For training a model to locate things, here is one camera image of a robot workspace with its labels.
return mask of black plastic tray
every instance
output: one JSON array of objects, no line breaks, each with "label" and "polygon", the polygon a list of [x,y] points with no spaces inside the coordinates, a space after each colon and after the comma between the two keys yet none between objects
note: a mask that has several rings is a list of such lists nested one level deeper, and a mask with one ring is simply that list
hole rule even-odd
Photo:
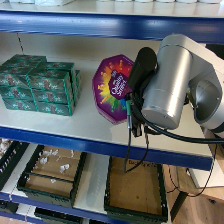
[{"label": "black plastic tray", "polygon": [[12,171],[20,161],[29,143],[13,141],[0,159],[0,190],[4,187]]},{"label": "black plastic tray", "polygon": [[104,196],[104,209],[107,212],[108,217],[112,219],[125,221],[125,222],[139,223],[139,224],[143,224],[143,223],[153,224],[155,222],[156,223],[167,222],[168,209],[167,209],[166,190],[164,187],[162,166],[160,164],[157,164],[162,215],[155,215],[155,214],[110,206],[110,172],[112,167],[112,159],[113,158],[110,157],[108,174],[107,174],[106,191]]},{"label": "black plastic tray", "polygon": [[54,205],[60,205],[64,206],[67,208],[72,208],[74,205],[76,193],[78,190],[79,186],[79,181],[82,175],[82,170],[85,164],[85,158],[86,158],[86,153],[82,152],[79,160],[79,164],[77,167],[76,174],[74,176],[74,181],[73,181],[73,187],[70,192],[69,197],[65,197],[62,195],[58,194],[53,194],[41,190],[34,190],[34,189],[29,189],[26,188],[26,182],[29,178],[29,175],[27,173],[31,173],[33,170],[33,167],[35,166],[37,160],[40,157],[41,152],[43,151],[44,146],[43,145],[38,145],[35,152],[33,153],[30,161],[27,163],[25,170],[23,171],[22,175],[19,178],[19,181],[17,183],[17,189],[19,191],[23,191],[29,199],[35,200],[35,201],[40,201],[48,204],[54,204]]},{"label": "black plastic tray", "polygon": [[15,214],[19,204],[0,200],[0,211]]},{"label": "black plastic tray", "polygon": [[54,212],[47,209],[36,208],[34,215],[36,217],[41,218],[46,223],[51,224],[81,224],[82,218],[60,213]]}]

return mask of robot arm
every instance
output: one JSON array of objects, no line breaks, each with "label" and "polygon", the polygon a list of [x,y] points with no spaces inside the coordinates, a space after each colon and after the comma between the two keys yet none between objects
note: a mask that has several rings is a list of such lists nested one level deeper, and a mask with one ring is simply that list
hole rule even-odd
[{"label": "robot arm", "polygon": [[186,36],[170,35],[161,42],[157,62],[143,94],[145,119],[176,129],[188,90],[195,121],[224,137],[224,61]]}]

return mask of tin lid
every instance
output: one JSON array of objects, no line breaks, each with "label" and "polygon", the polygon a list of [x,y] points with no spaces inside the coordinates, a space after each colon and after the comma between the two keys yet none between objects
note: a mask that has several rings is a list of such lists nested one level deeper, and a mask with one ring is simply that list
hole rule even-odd
[{"label": "tin lid", "polygon": [[106,58],[93,77],[92,88],[97,110],[113,124],[124,122],[127,118],[124,97],[131,92],[127,79],[133,64],[124,55]]}]

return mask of black cable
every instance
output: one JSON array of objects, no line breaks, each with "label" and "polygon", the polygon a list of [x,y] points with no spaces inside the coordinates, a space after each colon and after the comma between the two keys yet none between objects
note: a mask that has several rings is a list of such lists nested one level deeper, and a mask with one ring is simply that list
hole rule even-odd
[{"label": "black cable", "polygon": [[190,142],[190,143],[198,143],[198,144],[223,144],[224,143],[224,139],[223,138],[219,138],[219,139],[208,139],[208,138],[191,138],[191,137],[185,137],[185,136],[181,136],[181,135],[176,135],[173,134],[171,132],[168,132],[167,130],[163,130],[159,127],[157,127],[156,125],[152,124],[151,122],[147,121],[144,116],[141,113],[141,110],[139,109],[138,106],[138,102],[136,101],[135,98],[135,93],[133,92],[132,95],[132,99],[134,101],[134,104],[137,108],[137,112],[138,112],[138,116],[141,117],[141,119],[148,125],[150,126],[152,129],[154,129],[155,131],[164,134],[170,138],[174,138],[176,140],[180,140],[180,141],[184,141],[184,142]]},{"label": "black cable", "polygon": [[138,166],[140,166],[144,162],[145,157],[147,156],[147,153],[148,153],[148,150],[149,150],[149,141],[148,141],[147,134],[145,134],[145,138],[146,138],[147,147],[146,147],[146,151],[145,151],[144,156],[142,157],[141,161],[139,161],[136,165],[134,165],[129,170],[126,170],[126,165],[127,165],[128,159],[129,159],[130,146],[131,146],[131,129],[129,129],[128,150],[127,150],[127,153],[126,153],[126,156],[125,156],[125,159],[124,159],[124,163],[123,163],[123,172],[124,173],[128,173],[128,172],[134,170],[135,168],[137,168]]},{"label": "black cable", "polygon": [[[204,192],[204,190],[205,190],[205,188],[207,187],[207,184],[208,184],[208,182],[209,182],[209,180],[210,180],[210,177],[211,177],[211,175],[212,175],[212,170],[213,170],[213,167],[214,167],[214,164],[215,164],[216,150],[217,150],[217,144],[216,144],[216,146],[215,146],[215,153],[214,153],[214,156],[213,156],[213,162],[212,162],[212,166],[211,166],[211,169],[210,169],[210,174],[209,174],[208,179],[207,179],[207,181],[206,181],[206,183],[205,183],[205,186],[203,187],[203,189],[201,190],[201,192],[199,192],[198,194],[196,194],[196,195],[189,195],[189,194],[188,194],[187,197],[195,198],[195,197],[198,197],[199,195],[201,195],[201,194]],[[173,182],[173,179],[172,179],[172,177],[171,177],[171,173],[170,173],[170,167],[169,167],[169,174],[170,174],[170,180],[171,180],[173,186],[175,187],[174,190],[178,190],[179,192],[181,192],[180,189],[179,189],[179,188],[175,185],[175,183]]]},{"label": "black cable", "polygon": [[167,194],[172,193],[172,192],[174,192],[176,189],[177,189],[177,188],[175,187],[173,190],[171,190],[171,191],[167,191],[166,193],[167,193]]}]

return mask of metal shelf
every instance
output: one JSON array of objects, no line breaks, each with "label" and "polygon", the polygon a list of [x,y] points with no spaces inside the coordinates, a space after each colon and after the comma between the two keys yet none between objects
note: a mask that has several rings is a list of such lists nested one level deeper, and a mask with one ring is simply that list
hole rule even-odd
[{"label": "metal shelf", "polygon": [[[72,117],[7,110],[0,99],[0,136],[35,144],[50,145],[90,153],[125,157],[127,124],[112,125],[96,110],[91,88],[95,65],[85,61],[82,70],[82,93]],[[194,121],[192,108],[184,106],[176,134],[203,137]],[[145,153],[145,138],[132,138],[131,159]],[[149,136],[146,161],[209,170],[212,155],[207,145],[177,141],[166,136]]]},{"label": "metal shelf", "polygon": [[0,31],[162,40],[181,33],[202,43],[224,43],[223,4],[98,2],[62,7],[0,5]]},{"label": "metal shelf", "polygon": [[[104,211],[104,192],[106,189],[106,178],[109,164],[108,156],[88,154],[79,183],[79,189],[76,196],[75,204],[72,209],[33,201],[30,200],[25,195],[25,193],[18,191],[16,188],[17,181],[19,179],[19,176],[25,169],[25,166],[29,161],[31,155],[33,154],[36,146],[37,145],[35,144],[29,145],[22,159],[20,160],[9,180],[0,192],[0,199],[3,199],[2,196],[5,197],[5,195],[8,195],[8,198],[5,200],[15,203],[31,205],[88,219],[100,220],[106,223],[127,224],[126,222],[108,218],[106,212]],[[31,215],[30,219],[27,217],[27,221],[33,222],[33,216]]]}]

